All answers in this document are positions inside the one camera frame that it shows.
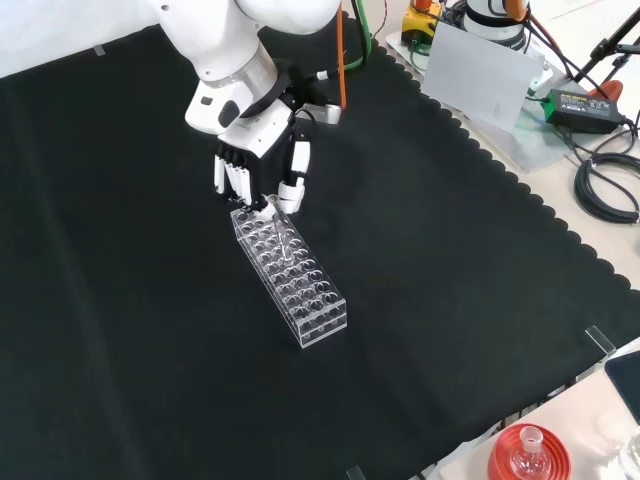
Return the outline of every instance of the white table surface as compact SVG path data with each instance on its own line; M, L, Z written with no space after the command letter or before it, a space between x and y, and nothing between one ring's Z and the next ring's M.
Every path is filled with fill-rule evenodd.
M627 347L640 350L640 340ZM624 480L617 465L620 447L638 427L604 369L524 416L517 423L533 423L553 432L571 460L572 479ZM494 435L469 454L440 470L442 480L486 480Z

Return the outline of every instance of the black fabric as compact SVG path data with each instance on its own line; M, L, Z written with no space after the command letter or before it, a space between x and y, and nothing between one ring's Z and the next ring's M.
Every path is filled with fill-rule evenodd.
M311 73L334 37L263 40ZM349 326L301 351L211 194L193 68L157 28L105 51L0 82L1 478L402 480L594 363L585 328L640 335L628 282L376 48L295 219Z
M640 423L640 352L609 360L604 369L633 418Z

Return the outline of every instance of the cable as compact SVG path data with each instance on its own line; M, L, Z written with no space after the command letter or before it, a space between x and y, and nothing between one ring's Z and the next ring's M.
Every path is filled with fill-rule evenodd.
M380 28L378 30L376 30L376 33L373 34L373 39L374 40L378 36L380 31L384 28L384 26L387 24L387 15L388 14L389 14L389 2L387 2L387 0L384 0L384 18L382 19L382 25L380 25Z
M338 7L338 72L340 76L340 107L347 108L347 86L344 80L344 39L342 32L342 2Z
M311 126L313 127L313 129L315 130L318 126L318 122L316 120L316 117L313 115L313 113L311 113L309 110L307 110L306 108L301 108L300 110L298 110L298 112L303 112L307 114L307 117L309 117L309 120L311 120Z
M428 57L430 55L429 52L421 52L418 50L418 44L414 41L412 43L413 48L409 49L409 60L411 62L411 65L413 66L413 68L415 68L416 70L418 70L421 73L424 73L426 70L424 68L419 67L415 60L413 59L413 56L417 53L418 55L421 55L423 57Z
M542 43L547 45L547 47L549 47L551 49L551 51L558 56L558 58L562 62L562 65L564 65L564 71L567 74L567 77L569 77L570 79L573 80L573 74L571 73L571 70L569 69L569 65L567 64L567 61L564 58L564 55L562 53L562 50L560 49L560 46L556 43L556 41L553 38L553 36L551 36L551 34L547 31L547 29L542 26L542 23L540 23L538 21L538 19L535 17L535 15L530 13L529 14L529 23L525 24L525 27L527 27L532 34L534 33L534 29L533 29L533 25L531 25L531 22L533 22L533 24L542 32L542 34L545 36L545 38L548 40L549 43L545 42L542 38L540 38L540 35L536 34L536 36L538 38L540 38Z
M351 6L353 13L356 17L356 23L358 25L358 34L360 37L360 48L362 50L362 57L355 62L345 65L345 71L351 73L361 68L364 68L367 64L367 58L371 53L371 34L369 33L369 24L367 22L367 16L362 6L362 0L351 0ZM309 77L310 81L314 80L335 80L340 76L338 69L325 70L317 72Z
M467 10L467 2L466 0L460 0L456 2L453 7L446 8L445 13L442 15L443 20L449 25L453 25L457 28L462 29L462 24L464 22L464 14Z
M500 12L496 12L493 9L493 2L492 0L487 0L487 6L489 7L489 11L495 15L496 17L508 17L509 15L507 15L506 13L500 13Z
M632 169L637 173L640 173L640 159L628 155L628 153L633 149L636 143L636 139L638 138L638 121L640 121L640 112L638 112L638 116L636 117L636 123L629 119L625 120L624 124L629 127L628 130L613 135L609 139L602 142L593 151L588 150L576 143L573 140L572 132L560 132L563 139L565 140L565 143L567 143L576 158L581 162L574 181L574 193L576 195L576 200L586 212L600 220L617 224L640 223L640 205L638 205L638 201L631 194L631 192L629 192L619 183L614 182L610 178L605 177L600 172L597 172L595 170L595 168L599 165L615 165L626 169ZM631 134L631 141L629 146L623 152L599 153L613 140L627 134ZM578 153L578 149L589 153L589 158L582 158L582 156ZM619 210L607 205L595 192L593 185L591 184L591 175L604 180L605 182L620 190L620 192L622 192L631 201L635 210Z
M584 78L586 78L589 82L591 82L591 83L593 84L593 86L595 86L595 87L596 87L596 89L598 90L598 92L600 92L600 94L601 94L604 98L609 99L609 96L607 95L607 93L606 93L604 90L602 90L602 88L600 88L600 85L598 85L598 84L595 82L595 80L593 80L593 78L591 78L589 75L585 74L585 73L580 69L580 67L578 67L575 63L573 63L571 60L569 60L569 59L568 59L568 58L567 58L567 57L566 57L566 56L565 56L565 55L564 55L564 54L563 54L559 49L554 48L554 47L553 47L553 45L551 45L551 43L550 43L550 42L548 42L547 40L545 40L544 38L542 38L542 35L540 35L540 33L538 33L538 31L537 31L535 28L533 28L533 26L530 26L530 27L531 27L531 28L530 28L531 33L533 33L536 37L538 37L538 39L539 39L542 43L544 43L547 47L549 47L549 48L553 51L553 53L555 53L555 54L558 56L558 58L560 58L560 60L562 61L562 63L566 66L567 70L569 69L569 67L567 66L567 64L568 64L568 65L571 65L571 66L572 66L572 67L573 67L573 68L574 68L578 73L580 73L581 75L583 75L583 76L584 76ZM568 75L570 75L570 78L572 78L572 79L573 79L573 74L571 73L571 71L570 71L570 70L568 70Z
M527 40L527 44L525 45L524 51L522 53L524 53L526 55L527 52L529 51L529 45L531 45L531 37L533 37L533 33L531 33L531 19L530 18L526 18L525 21L528 24L528 25L525 25L525 26L529 29L529 39Z
M362 12L360 12L361 5L361 0L351 0L351 7L353 8L353 13L356 16L356 24L358 26L358 34L360 36L360 49L362 50L362 58L354 63L347 65L345 67L346 70L360 70L361 68L367 66L367 57L369 56L370 50L369 43L367 41L369 34L368 32L365 32L364 22L366 22L366 18L363 21Z

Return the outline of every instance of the table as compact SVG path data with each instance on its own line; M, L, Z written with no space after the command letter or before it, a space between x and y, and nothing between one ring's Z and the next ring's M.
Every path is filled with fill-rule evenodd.
M640 339L618 354L640 350ZM603 368L526 415L526 422L547 428L564 443L572 477L580 480L624 480L616 464L618 450L637 424ZM442 480L484 480L498 436L440 470Z
M318 162L310 178L316 188L309 189L305 207L314 215L300 219L305 239L314 240L314 251L327 259L323 263L332 278L349 294L354 313L350 328L308 355L279 343L290 338L288 332L286 337L279 334L278 328L286 330L286 326L274 309L264 307L266 292L258 282L251 282L248 262L237 261L241 252L231 232L225 235L218 228L228 221L228 212L213 205L207 165L198 161L208 158L207 145L194 139L194 132L182 121L183 105L192 95L193 71L163 38L157 30L145 32L137 41L123 40L122 50L109 46L116 55L107 51L100 60L85 55L71 59L68 68L44 67L51 74L46 81L31 78L17 85L17 91L9 84L3 95L10 112L3 121L11 127L3 133L8 133L9 154L15 158L9 165L16 169L10 173L23 180L20 186L24 187L15 192L7 189L5 193L14 197L6 204L30 209L20 212L36 216L22 230L31 227L24 237L46 242L46 248L40 248L33 240L12 238L11 246L25 254L7 260L24 257L36 263L39 256L50 255L43 259L48 263L37 262L47 267L35 272L40 284L34 285L28 275L6 281L5 291L11 295L5 308L38 309L35 323L28 315L22 321L5 322L14 329L3 338L12 353L12 365L20 366L14 380L24 381L25 387L37 384L33 398L39 407L33 408L33 398L25 399L30 390L23 388L16 389L11 399L16 405L6 411L22 407L24 418L12 415L12 419L18 426L32 426L31 436L12 445L50 455L41 453L44 471L52 462L58 461L61 471L72 464L58 460L59 443L46 443L52 437L42 435L42 422L25 421L31 420L34 410L59 427L60 436L67 435L71 426L78 429L68 436L69 448L64 452L72 452L73 467L78 472L82 469L84 478L93 476L88 470L100 466L104 467L99 472L102 478L127 478L123 470L144 470L146 465L167 477L191 472L192 478L207 473L249 478L254 472L237 468L249 451L274 478L298 478L309 465L344 471L355 463L372 469L372 478L405 478L403 474L409 476L439 458L454 442L485 429L486 422L492 421L488 415L495 419L512 408L505 408L501 400L513 408L521 406L595 361L590 345L580 343L579 335L596 318L608 316L609 323L617 323L624 316L637 335L625 285L613 282L603 264L576 248L561 225L524 188L516 189L498 164L486 165L487 155L478 158L477 148L464 132L441 128L430 145L439 142L438 151L446 147L455 161L446 161L444 153L429 157L419 122L406 118L417 95L405 88L406 78L396 71L391 80L397 88L378 96L387 107L383 118L352 109L341 129L319 132L333 141L317 143L319 158L328 160ZM272 40L283 57L296 54L288 51L296 46ZM136 42L138 49L125 48L128 42ZM329 50L320 53L326 57L301 61L324 66L333 59ZM362 109L375 95L369 85L376 74L387 74L388 60L374 52L368 76L359 77L359 85L353 77L351 105ZM151 84L149 71L157 79ZM78 101L78 93L93 93L96 88L101 94L93 96L91 103ZM169 96L169 91L177 93ZM159 96L167 102L155 101ZM413 113L422 114L419 119L432 124L433 131L443 124L452 127L435 102L421 102L420 108ZM155 109L163 113L150 115ZM397 114L392 125L390 114ZM376 120L394 136L395 145L409 145L393 165L388 158L394 142L370 135ZM362 126L368 128L368 135L358 131ZM171 133L159 142L158 136L165 132ZM407 142L407 134L414 143ZM343 158L345 150L348 161L331 160ZM345 172L345 167L352 171ZM407 186L422 208L398 206ZM382 187L387 195L380 195ZM330 211L325 209L328 197ZM443 197L456 200L446 212L438 208ZM505 199L511 202L511 210ZM391 202L396 207L384 212ZM467 218L477 205L490 208ZM43 215L44 221L37 215ZM6 218L13 221L23 216ZM463 217L469 221L459 221ZM406 227L426 227L420 238L429 252L429 268L417 264L410 250L397 248L420 232L407 228L387 233L393 236L380 235L385 225L402 222ZM474 222L476 235L471 236L468 225ZM438 234L436 224L448 237ZM518 240L502 243L505 235ZM352 244L357 248L347 248ZM514 271L510 268L514 258L526 266ZM588 275L581 277L575 272L583 265ZM24 269L15 271L24 273ZM487 271L496 273L498 287L476 275ZM544 275L533 289L526 288L531 272ZM468 283L461 285L460 278ZM556 279L566 282L547 288ZM39 287L37 295L29 294L25 285ZM389 285L395 289L389 291ZM416 285L426 285L431 296L426 297ZM522 288L505 294L518 285ZM587 296L590 307L584 308L584 291L594 286L612 287L624 311L614 315L616 304L603 301L595 292ZM564 294L564 288L571 295ZM548 321L566 324L564 333L550 341L550 349L561 352L560 358L554 357L544 368L530 354L533 342L521 338L530 330L537 334L539 329L533 328L537 311L530 305L503 303L516 297L529 300L531 291L547 295ZM574 314L558 313L556 303L549 301L554 292L571 298ZM483 313L487 321L477 321ZM479 333L484 334L483 342L477 341ZM501 340L494 333L504 333L506 341L518 341L523 348L514 357L520 356L511 362L502 361L500 355L488 356L487 350L499 353L495 347ZM442 364L454 342L463 344L477 363L459 356ZM567 346L573 350L571 355ZM33 353L41 355L38 361L25 364L23 356ZM530 369L532 362L544 378L520 388L520 371ZM26 372L29 378L24 378L25 365L32 367ZM501 381L506 376L513 381ZM220 379L224 388L216 388L212 379ZM473 396L474 389L484 392L480 400L484 404ZM320 433L326 440L318 439ZM217 462L212 461L212 442ZM264 448L269 442L273 450ZM126 447L128 457L121 458L120 445ZM317 446L330 448L331 455L319 454ZM98 455L102 463L96 462ZM18 455L11 459L20 461ZM122 467L120 473L108 470L115 466ZM213 468L222 474L215 475ZM315 470L311 478L323 474Z

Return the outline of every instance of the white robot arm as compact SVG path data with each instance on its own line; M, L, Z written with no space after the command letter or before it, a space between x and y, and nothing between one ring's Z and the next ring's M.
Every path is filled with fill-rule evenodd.
M216 192L269 217L273 206L261 192L261 165L276 143L288 141L278 193L285 213L298 211L311 148L296 112L308 100L297 94L291 70L276 65L257 34L262 25L293 34L316 32L335 16L341 0L147 1L200 79L185 118L193 128L218 136Z
M147 1L200 78L187 122L215 135L276 83L276 66L257 35L262 25L287 33L313 33L329 23L340 4L340 0Z

